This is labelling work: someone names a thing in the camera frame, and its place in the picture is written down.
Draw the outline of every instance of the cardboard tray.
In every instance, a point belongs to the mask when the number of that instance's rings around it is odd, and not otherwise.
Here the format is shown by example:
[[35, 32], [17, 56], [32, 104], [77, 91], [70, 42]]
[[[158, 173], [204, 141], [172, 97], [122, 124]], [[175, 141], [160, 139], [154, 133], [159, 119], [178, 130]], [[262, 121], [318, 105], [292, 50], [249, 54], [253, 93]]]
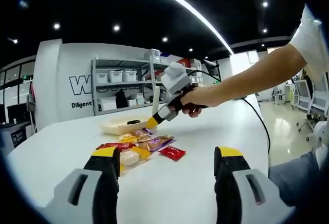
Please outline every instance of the cardboard tray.
[[[101, 124], [99, 127], [103, 133], [111, 135], [123, 135], [131, 133], [135, 130], [141, 130], [145, 128], [146, 122], [150, 117], [148, 116], [126, 116], [118, 119], [112, 119], [106, 123]], [[131, 120], [140, 120], [140, 123], [127, 125], [128, 121]]]

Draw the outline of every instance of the red snack packet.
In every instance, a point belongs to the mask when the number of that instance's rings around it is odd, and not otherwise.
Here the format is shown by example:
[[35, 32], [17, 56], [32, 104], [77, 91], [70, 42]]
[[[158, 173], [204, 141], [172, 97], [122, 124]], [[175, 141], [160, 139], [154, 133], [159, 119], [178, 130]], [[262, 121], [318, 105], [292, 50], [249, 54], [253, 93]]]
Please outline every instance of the red snack packet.
[[178, 148], [175, 148], [173, 146], [168, 146], [162, 150], [159, 151], [162, 155], [169, 157], [170, 159], [174, 161], [178, 161], [180, 158], [183, 157], [183, 155], [186, 154], [185, 151], [182, 151]]
[[119, 152], [123, 150], [127, 150], [129, 148], [134, 147], [135, 145], [132, 143], [106, 143], [106, 144], [101, 144], [100, 146], [97, 147], [97, 150], [100, 148], [107, 148], [107, 147], [112, 147], [115, 146], [118, 148]]

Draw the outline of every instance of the wall lettering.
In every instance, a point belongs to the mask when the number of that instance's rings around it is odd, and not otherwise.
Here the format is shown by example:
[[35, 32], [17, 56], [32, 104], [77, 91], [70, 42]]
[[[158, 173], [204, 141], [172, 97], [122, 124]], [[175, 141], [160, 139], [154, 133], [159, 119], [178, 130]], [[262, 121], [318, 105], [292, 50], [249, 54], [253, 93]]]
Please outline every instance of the wall lettering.
[[91, 75], [88, 75], [87, 78], [85, 75], [77, 77], [69, 77], [73, 94], [75, 96], [79, 96], [82, 94], [91, 94], [92, 86], [91, 86]]
[[79, 108], [83, 108], [85, 106], [92, 106], [92, 102], [74, 102], [74, 103], [71, 103], [72, 105], [72, 108], [76, 108], [76, 107], [79, 107]]

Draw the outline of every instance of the human arm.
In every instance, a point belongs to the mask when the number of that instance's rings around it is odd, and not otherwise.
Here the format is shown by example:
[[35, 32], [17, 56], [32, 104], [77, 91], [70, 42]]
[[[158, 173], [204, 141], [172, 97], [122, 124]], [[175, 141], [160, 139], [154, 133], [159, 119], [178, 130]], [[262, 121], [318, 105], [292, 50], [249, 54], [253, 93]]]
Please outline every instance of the human arm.
[[[187, 93], [181, 102], [218, 106], [223, 102], [247, 96], [255, 92], [274, 87], [290, 79], [306, 66], [303, 56], [292, 46], [279, 48], [270, 53], [265, 59], [258, 61], [247, 70], [234, 75], [218, 85], [197, 88]], [[200, 113], [200, 110], [189, 110]]]

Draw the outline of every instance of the curved light strip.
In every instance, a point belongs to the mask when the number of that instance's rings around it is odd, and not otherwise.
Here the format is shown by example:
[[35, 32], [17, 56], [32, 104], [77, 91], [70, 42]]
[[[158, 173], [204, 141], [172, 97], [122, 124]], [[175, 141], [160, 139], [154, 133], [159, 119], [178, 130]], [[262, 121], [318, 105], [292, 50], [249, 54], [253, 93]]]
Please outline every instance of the curved light strip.
[[194, 7], [192, 7], [189, 3], [187, 3], [185, 0], [175, 0], [178, 3], [180, 3], [183, 7], [185, 7], [187, 10], [192, 12], [199, 20], [201, 20], [211, 31], [215, 34], [215, 36], [221, 41], [221, 43], [227, 48], [227, 50], [234, 54], [230, 46], [228, 46], [227, 42], [224, 40], [221, 34], [209, 23], [208, 20], [206, 20], [205, 17], [201, 15]]

